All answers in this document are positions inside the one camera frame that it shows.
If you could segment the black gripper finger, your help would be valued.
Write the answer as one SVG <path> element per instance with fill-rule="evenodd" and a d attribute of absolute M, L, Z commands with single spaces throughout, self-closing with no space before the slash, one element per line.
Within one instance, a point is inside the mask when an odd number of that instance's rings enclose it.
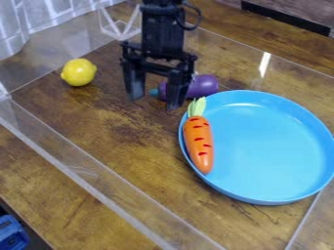
<path fill-rule="evenodd" d="M 123 60 L 122 65 L 127 94 L 135 101 L 145 96 L 145 72 L 137 62 Z"/>
<path fill-rule="evenodd" d="M 169 73 L 166 102 L 168 109 L 173 110 L 180 108 L 186 99 L 193 77 L 180 69 L 173 69 Z"/>

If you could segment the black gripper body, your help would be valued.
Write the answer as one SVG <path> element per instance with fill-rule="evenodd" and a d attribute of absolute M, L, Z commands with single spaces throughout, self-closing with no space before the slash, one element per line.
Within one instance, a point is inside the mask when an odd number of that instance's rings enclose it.
<path fill-rule="evenodd" d="M 186 25 L 186 10 L 198 8 L 189 3 L 142 3 L 139 10 L 141 42 L 125 41 L 122 66 L 127 74 L 147 72 L 168 76 L 173 69 L 194 74 L 197 56 L 185 51 L 185 32 L 198 24 Z"/>

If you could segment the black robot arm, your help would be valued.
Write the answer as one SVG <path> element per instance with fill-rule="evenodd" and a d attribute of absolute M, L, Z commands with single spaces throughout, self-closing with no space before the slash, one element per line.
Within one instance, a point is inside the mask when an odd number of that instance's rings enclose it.
<path fill-rule="evenodd" d="M 131 100 L 145 96 L 146 74 L 168 77 L 168 109 L 184 105 L 196 75 L 197 55 L 185 51 L 185 31 L 197 29 L 201 10 L 188 0 L 142 0 L 141 42 L 122 43 L 123 77 Z"/>

